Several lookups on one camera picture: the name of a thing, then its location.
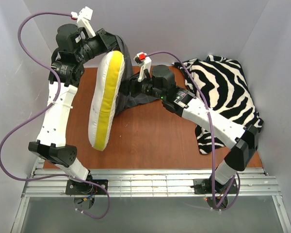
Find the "grey checked pillowcase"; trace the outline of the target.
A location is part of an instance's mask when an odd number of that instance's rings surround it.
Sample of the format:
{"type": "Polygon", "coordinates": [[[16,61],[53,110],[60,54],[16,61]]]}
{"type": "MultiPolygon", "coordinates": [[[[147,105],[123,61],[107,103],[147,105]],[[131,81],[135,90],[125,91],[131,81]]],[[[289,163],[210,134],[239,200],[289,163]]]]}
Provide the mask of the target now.
{"type": "MultiPolygon", "coordinates": [[[[124,42],[123,38],[121,38],[118,35],[116,35],[115,37],[118,42],[119,50],[122,52],[124,56],[124,62],[125,62],[125,68],[124,68],[122,80],[123,81],[128,80],[134,74],[129,49],[126,43],[124,42]]],[[[119,92],[116,99],[116,107],[115,107],[114,116],[119,115],[126,109],[133,108],[142,104],[148,104],[156,100],[158,99],[155,97],[147,96],[145,94],[139,94],[136,97],[131,97],[130,95],[125,96],[119,92]]]]}

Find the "cream yellow-edged pillow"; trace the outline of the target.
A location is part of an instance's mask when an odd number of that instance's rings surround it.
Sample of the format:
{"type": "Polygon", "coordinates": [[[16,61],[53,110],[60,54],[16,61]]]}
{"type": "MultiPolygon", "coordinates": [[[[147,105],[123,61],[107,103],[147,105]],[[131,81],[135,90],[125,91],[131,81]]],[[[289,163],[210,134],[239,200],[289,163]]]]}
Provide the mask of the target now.
{"type": "Polygon", "coordinates": [[[88,138],[91,146],[99,151],[103,151],[109,141],[124,68],[124,55],[120,51],[111,51],[104,55],[97,68],[89,114],[88,138]]]}

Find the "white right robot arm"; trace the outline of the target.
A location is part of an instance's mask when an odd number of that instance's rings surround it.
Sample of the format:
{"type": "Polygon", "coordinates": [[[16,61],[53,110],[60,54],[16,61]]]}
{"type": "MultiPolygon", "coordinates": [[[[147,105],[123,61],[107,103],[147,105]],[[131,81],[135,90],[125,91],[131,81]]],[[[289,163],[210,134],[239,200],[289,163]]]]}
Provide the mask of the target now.
{"type": "Polygon", "coordinates": [[[176,84],[174,73],[165,65],[155,66],[144,78],[140,72],[134,74],[121,82],[119,91],[126,96],[145,94],[161,99],[166,110],[206,129],[229,148],[210,176],[209,186],[217,192],[238,171],[245,170],[258,148],[259,131],[255,126],[242,126],[206,107],[195,94],[176,84]]]}

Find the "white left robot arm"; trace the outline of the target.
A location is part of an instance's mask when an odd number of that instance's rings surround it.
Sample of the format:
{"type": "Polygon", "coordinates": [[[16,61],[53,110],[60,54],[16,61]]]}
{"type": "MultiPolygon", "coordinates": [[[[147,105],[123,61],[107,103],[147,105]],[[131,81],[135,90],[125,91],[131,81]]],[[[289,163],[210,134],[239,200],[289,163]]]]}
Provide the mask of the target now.
{"type": "Polygon", "coordinates": [[[60,168],[68,177],[68,186],[81,194],[93,191],[91,172],[77,158],[77,148],[66,143],[66,128],[73,99],[85,72],[84,64],[102,55],[89,114],[88,134],[96,150],[104,150],[116,112],[118,94],[125,71],[125,59],[119,37],[104,29],[91,34],[74,24],[60,26],[57,49],[51,57],[49,73],[49,109],[46,110],[37,139],[29,151],[60,168]]]}

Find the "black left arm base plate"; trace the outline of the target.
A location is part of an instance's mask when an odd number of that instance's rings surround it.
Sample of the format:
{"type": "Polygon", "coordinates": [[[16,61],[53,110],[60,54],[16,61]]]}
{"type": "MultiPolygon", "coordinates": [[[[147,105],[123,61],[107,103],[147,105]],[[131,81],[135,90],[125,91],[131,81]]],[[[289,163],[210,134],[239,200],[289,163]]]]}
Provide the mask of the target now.
{"type": "Polygon", "coordinates": [[[65,189],[66,195],[104,195],[105,192],[101,187],[88,183],[80,183],[78,181],[68,180],[65,189]]]}

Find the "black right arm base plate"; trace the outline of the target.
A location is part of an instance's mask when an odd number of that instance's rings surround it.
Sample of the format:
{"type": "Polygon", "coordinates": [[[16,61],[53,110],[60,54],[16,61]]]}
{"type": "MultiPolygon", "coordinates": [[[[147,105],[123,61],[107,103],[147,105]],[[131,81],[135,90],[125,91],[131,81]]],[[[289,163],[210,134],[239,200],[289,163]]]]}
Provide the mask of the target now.
{"type": "MultiPolygon", "coordinates": [[[[229,179],[226,184],[220,184],[215,181],[215,193],[225,193],[227,187],[232,181],[232,185],[228,190],[228,194],[236,194],[238,190],[235,179],[229,179]]],[[[211,194],[212,193],[212,182],[211,178],[208,179],[194,179],[194,184],[191,186],[194,189],[195,194],[211,194]]]]}

